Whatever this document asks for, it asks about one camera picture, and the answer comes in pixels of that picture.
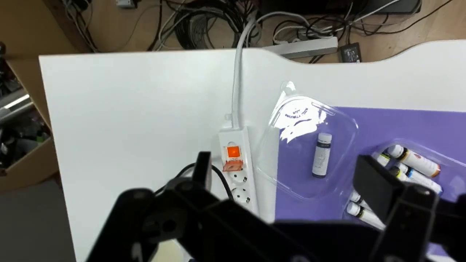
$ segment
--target power cord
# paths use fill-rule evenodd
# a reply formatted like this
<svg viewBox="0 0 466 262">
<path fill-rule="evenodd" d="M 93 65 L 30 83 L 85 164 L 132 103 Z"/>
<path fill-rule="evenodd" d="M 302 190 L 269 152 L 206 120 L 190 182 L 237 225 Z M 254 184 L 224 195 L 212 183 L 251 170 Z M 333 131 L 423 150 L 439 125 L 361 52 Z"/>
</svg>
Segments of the power cord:
<svg viewBox="0 0 466 262">
<path fill-rule="evenodd" d="M 232 71 L 232 90 L 231 90 L 231 128 L 240 129 L 240 116 L 238 116 L 238 99 L 240 99 L 240 81 L 241 81 L 241 56 L 243 56 L 243 45 L 245 39 L 248 39 L 248 33 L 251 27 L 256 24 L 256 11 L 248 16 L 247 24 L 241 32 L 235 52 L 234 52 L 234 71 Z"/>
<path fill-rule="evenodd" d="M 144 14 L 145 14 L 148 10 L 154 8 L 154 7 L 160 7 L 160 8 L 161 8 L 161 4 L 146 5 L 146 7 L 139 13 L 139 16 L 136 17 L 136 20 L 133 21 L 133 26 L 132 26 L 132 29 L 130 29 L 130 33 L 126 36 L 125 42 L 123 42 L 122 45 L 113 48 L 113 49 L 106 49 L 104 52 L 114 52 L 114 51 L 120 51 L 122 48 L 125 48 L 125 46 L 129 43 L 129 40 L 132 39 L 132 36 L 133 36 L 133 33 L 135 33 L 135 29 L 136 29 L 136 26 L 139 24 L 139 21 L 141 21 L 141 19 L 144 17 Z M 77 29 L 77 32 L 79 33 L 79 36 L 82 37 L 82 40 L 85 42 L 87 48 L 88 48 L 91 52 L 100 52 L 100 48 L 97 48 L 97 46 L 94 45 L 93 37 L 91 37 L 91 35 L 90 35 L 90 32 L 88 32 L 88 24 L 90 24 L 90 21 L 91 21 L 91 16 L 87 17 L 87 20 L 84 20 L 84 19 L 82 19 L 82 14 L 81 14 L 82 11 L 81 11 L 71 0 L 68 0 L 68 1 L 65 2 L 65 13 L 66 13 L 66 17 L 74 21 L 75 29 Z"/>
<path fill-rule="evenodd" d="M 161 30 L 161 20 L 162 20 L 162 2 L 161 0 L 158 0 L 160 5 L 158 5 L 158 21 L 157 21 L 157 29 L 155 29 L 155 36 L 154 39 L 149 42 L 149 45 L 146 46 L 146 51 L 152 51 L 154 45 L 158 39 L 160 30 Z"/>
<path fill-rule="evenodd" d="M 374 30 L 365 30 L 363 21 L 361 20 L 363 35 L 366 35 L 366 36 L 375 35 L 375 33 L 381 29 L 381 26 L 382 26 L 382 24 L 385 24 L 385 23 L 388 21 L 388 17 L 390 17 L 390 14 L 388 14 L 388 13 L 387 13 L 387 14 L 384 14 L 382 21 L 381 21 L 381 23 L 379 23 Z"/>
<path fill-rule="evenodd" d="M 173 179 L 177 179 L 177 177 L 186 174 L 186 173 L 187 173 L 190 168 L 193 168 L 193 167 L 194 167 L 194 163 L 190 163 L 190 164 L 184 166 L 180 171 L 177 171 L 177 174 L 176 174 Z M 218 179 L 221 180 L 221 184 L 222 184 L 224 190 L 227 192 L 228 199 L 232 199 L 232 193 L 231 193 L 231 190 L 229 190 L 229 186 L 228 186 L 224 174 L 222 174 L 222 173 L 219 171 L 219 168 L 216 168 L 216 166 L 213 166 L 213 164 L 211 164 L 211 168 L 216 173 Z M 154 192 L 154 195 L 160 195 L 160 193 L 162 192 L 162 189 L 164 189 L 164 186 L 158 187 L 158 189 Z"/>
<path fill-rule="evenodd" d="M 208 35 L 208 23 L 211 19 L 225 20 L 232 32 L 231 48 L 237 45 L 240 32 L 243 30 L 243 13 L 235 4 L 222 1 L 196 0 L 176 10 L 174 21 L 180 24 L 174 27 L 177 42 L 184 49 L 208 48 L 205 35 Z"/>
<path fill-rule="evenodd" d="M 410 29 L 411 26 L 417 24 L 419 21 L 427 19 L 429 16 L 432 16 L 433 13 L 436 13 L 438 10 L 441 10 L 442 7 L 445 7 L 446 4 L 449 4 L 452 0 L 446 0 L 445 2 L 439 4 L 438 7 L 435 7 L 433 10 L 430 10 L 429 13 L 423 14 L 422 17 L 416 19 L 414 21 L 409 23 L 406 27 L 398 29 L 398 30 L 381 30 L 381 32 L 375 32 L 372 35 L 394 35 L 394 33 L 401 33 L 407 29 Z"/>
</svg>

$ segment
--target power strip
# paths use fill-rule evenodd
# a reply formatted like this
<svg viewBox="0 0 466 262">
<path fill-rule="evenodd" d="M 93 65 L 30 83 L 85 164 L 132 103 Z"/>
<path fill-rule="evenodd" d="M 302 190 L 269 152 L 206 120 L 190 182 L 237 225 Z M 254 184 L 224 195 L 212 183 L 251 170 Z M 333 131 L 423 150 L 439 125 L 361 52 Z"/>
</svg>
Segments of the power strip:
<svg viewBox="0 0 466 262">
<path fill-rule="evenodd" d="M 263 49 L 272 51 L 291 59 L 307 58 L 336 52 L 337 37 L 326 36 L 320 39 L 298 40 L 283 45 L 269 45 L 263 46 Z"/>
<path fill-rule="evenodd" d="M 222 173 L 232 199 L 259 215 L 247 129 L 219 131 L 218 139 Z"/>
<path fill-rule="evenodd" d="M 116 5 L 120 8 L 133 8 L 135 2 L 132 0 L 116 0 Z"/>
</svg>

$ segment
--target purple surface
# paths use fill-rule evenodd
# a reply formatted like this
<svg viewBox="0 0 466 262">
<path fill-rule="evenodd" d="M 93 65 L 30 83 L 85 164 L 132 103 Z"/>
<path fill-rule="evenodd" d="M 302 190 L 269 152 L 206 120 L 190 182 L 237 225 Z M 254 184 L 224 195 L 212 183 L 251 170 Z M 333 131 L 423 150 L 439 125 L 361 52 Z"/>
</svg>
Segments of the purple surface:
<svg viewBox="0 0 466 262">
<path fill-rule="evenodd" d="M 311 158 L 307 155 L 312 151 L 311 145 L 307 150 L 295 150 L 295 145 L 289 145 L 291 142 L 312 142 L 305 141 L 308 139 L 305 136 L 289 144 L 280 142 L 277 180 L 296 190 L 299 196 L 277 186 L 276 219 L 342 218 L 342 208 L 350 190 L 356 155 L 371 154 L 377 147 L 391 142 L 394 138 L 403 138 L 458 161 L 466 161 L 466 113 L 355 107 L 339 107 L 339 110 L 353 117 L 359 126 L 352 148 L 346 155 L 349 164 L 342 164 L 336 171 L 330 173 L 333 177 L 312 177 L 310 174 Z M 333 141 L 331 157 L 337 152 L 339 142 L 343 141 Z M 460 192 L 466 192 L 466 168 L 441 157 L 435 160 L 442 161 L 442 171 L 438 180 L 444 186 L 442 198 L 455 199 Z"/>
</svg>

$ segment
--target vial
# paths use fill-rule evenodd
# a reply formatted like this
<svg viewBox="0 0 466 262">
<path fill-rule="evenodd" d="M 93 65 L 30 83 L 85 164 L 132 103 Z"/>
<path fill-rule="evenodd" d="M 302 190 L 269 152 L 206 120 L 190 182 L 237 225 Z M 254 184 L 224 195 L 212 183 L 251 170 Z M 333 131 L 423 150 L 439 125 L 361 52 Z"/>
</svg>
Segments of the vial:
<svg viewBox="0 0 466 262">
<path fill-rule="evenodd" d="M 362 199 L 362 196 L 361 196 L 356 190 L 352 190 L 352 192 L 350 192 L 349 200 L 361 205 L 362 208 L 365 208 L 365 209 L 368 209 L 368 211 L 371 211 L 371 208 L 368 206 L 368 203 Z"/>
<path fill-rule="evenodd" d="M 403 163 L 395 163 L 394 166 L 403 173 L 409 171 L 409 167 L 406 164 L 403 164 Z"/>
<path fill-rule="evenodd" d="M 382 166 L 382 167 L 388 166 L 388 163 L 390 163 L 390 157 L 388 157 L 388 155 L 385 155 L 385 154 L 378 154 L 377 151 L 374 151 L 374 152 L 371 154 L 371 157 L 375 158 L 375 161 L 378 161 L 379 166 Z"/>
<path fill-rule="evenodd" d="M 358 219 L 361 219 L 362 222 L 368 224 L 368 225 L 372 225 L 378 230 L 384 230 L 384 224 L 382 221 L 371 211 L 353 203 L 353 202 L 349 202 L 346 205 L 346 212 Z"/>
<path fill-rule="evenodd" d="M 330 160 L 331 133 L 320 132 L 317 136 L 317 145 L 314 151 L 314 161 L 311 164 L 311 173 L 315 176 L 326 176 Z"/>
<path fill-rule="evenodd" d="M 441 184 L 435 183 L 433 180 L 425 177 L 423 174 L 420 174 L 419 171 L 410 168 L 406 176 L 413 180 L 414 183 L 417 184 L 422 184 L 430 190 L 433 190 L 435 193 L 441 193 L 442 192 L 442 187 Z"/>
<path fill-rule="evenodd" d="M 401 161 L 406 166 L 410 166 L 411 168 L 416 168 L 419 173 L 435 177 L 439 173 L 439 166 L 423 155 L 400 145 L 394 144 L 387 148 L 387 152 L 394 157 L 397 161 Z"/>
<path fill-rule="evenodd" d="M 395 166 L 393 166 L 393 167 L 390 167 L 388 168 L 393 174 L 394 174 L 394 177 L 397 177 L 397 180 L 400 180 L 400 182 L 413 182 L 413 180 L 410 180 L 407 176 L 406 176 L 406 173 L 403 173 L 398 167 L 395 167 Z"/>
</svg>

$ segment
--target white tabletop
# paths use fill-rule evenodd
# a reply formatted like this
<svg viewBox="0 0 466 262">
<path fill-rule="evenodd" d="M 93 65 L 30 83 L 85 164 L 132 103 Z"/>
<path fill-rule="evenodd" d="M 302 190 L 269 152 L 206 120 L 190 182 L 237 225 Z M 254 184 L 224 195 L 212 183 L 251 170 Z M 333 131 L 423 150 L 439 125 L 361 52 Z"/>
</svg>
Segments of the white tabletop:
<svg viewBox="0 0 466 262">
<path fill-rule="evenodd" d="M 260 49 L 243 55 L 241 115 L 253 150 L 288 80 L 330 106 L 466 112 L 464 40 L 366 64 L 307 65 Z M 232 56 L 229 49 L 40 56 L 77 260 L 87 257 L 122 190 L 160 187 L 200 150 L 218 160 Z M 272 221 L 275 187 L 260 177 L 256 187 L 260 216 Z"/>
</svg>

